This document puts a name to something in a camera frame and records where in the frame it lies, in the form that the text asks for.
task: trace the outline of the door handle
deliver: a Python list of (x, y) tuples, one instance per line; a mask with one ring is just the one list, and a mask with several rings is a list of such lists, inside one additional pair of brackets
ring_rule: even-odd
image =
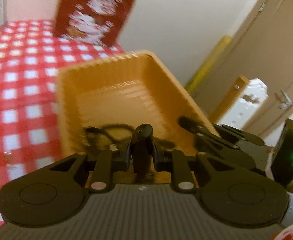
[(285, 110), (289, 106), (292, 106), (293, 104), (292, 104), (292, 100), (288, 97), (288, 94), (285, 91), (281, 90), (281, 93), (285, 97), (285, 100), (280, 103), (280, 108), (283, 109), (283, 110)]

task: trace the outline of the gray fabric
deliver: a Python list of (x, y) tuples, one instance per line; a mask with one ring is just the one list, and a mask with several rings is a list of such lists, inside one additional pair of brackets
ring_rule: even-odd
[(0, 240), (269, 240), (282, 228), (243, 229), (211, 218), (189, 194), (170, 185), (117, 184), (106, 194), (91, 195), (74, 217), (46, 228), (6, 223)]
[(293, 225), (293, 194), (288, 192), (288, 196), (288, 209), (285, 213), (284, 218), (281, 221), (281, 225), (284, 227), (289, 227), (290, 225)]

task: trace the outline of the orange plastic tray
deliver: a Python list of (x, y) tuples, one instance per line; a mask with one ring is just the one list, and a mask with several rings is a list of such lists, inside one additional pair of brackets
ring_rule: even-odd
[(64, 156), (85, 151), (84, 127), (149, 123), (153, 135), (195, 155), (194, 135), (179, 127), (181, 115), (218, 135), (207, 117), (163, 63), (137, 51), (61, 69), (57, 77), (58, 124)]

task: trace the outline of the black device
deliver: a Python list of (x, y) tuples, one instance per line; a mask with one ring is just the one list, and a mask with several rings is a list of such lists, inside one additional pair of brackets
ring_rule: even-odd
[(255, 160), (241, 146), (243, 143), (248, 145), (246, 148), (251, 148), (253, 145), (255, 147), (265, 146), (264, 141), (258, 136), (226, 125), (214, 125), (214, 128), (221, 135), (218, 137), (210, 133), (199, 122), (188, 117), (181, 116), (178, 122), (182, 128), (195, 135), (194, 147), (199, 152), (208, 152), (240, 167), (256, 170)]
[[(253, 172), (254, 161), (237, 147), (231, 148), (245, 155), (237, 163), (247, 168), (232, 163), (231, 148), (218, 146), (233, 143), (196, 128), (208, 135), (204, 143), (196, 135), (196, 147), (207, 148), (196, 156), (163, 150), (144, 124), (116, 148), (75, 153), (7, 183), (0, 190), (0, 239), (269, 240), (283, 229), (284, 187)], [(232, 136), (243, 139), (239, 134)], [(171, 173), (171, 184), (113, 184), (113, 173), (127, 171), (131, 158), (145, 173), (151, 155), (157, 172)]]
[(286, 187), (293, 180), (293, 120), (287, 119), (273, 150), (274, 180)]

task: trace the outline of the black circular pad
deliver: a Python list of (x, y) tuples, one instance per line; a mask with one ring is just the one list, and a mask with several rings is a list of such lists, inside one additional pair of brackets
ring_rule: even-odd
[(20, 198), (28, 204), (42, 205), (56, 197), (55, 187), (48, 184), (33, 184), (26, 186), (20, 192)]
[(240, 183), (229, 188), (229, 197), (237, 203), (253, 205), (264, 199), (265, 192), (257, 185)]
[(243, 168), (213, 173), (200, 200), (213, 217), (244, 228), (278, 223), (288, 206), (281, 185)]
[(80, 210), (84, 191), (65, 172), (38, 170), (2, 187), (0, 213), (5, 221), (25, 227), (52, 225)]

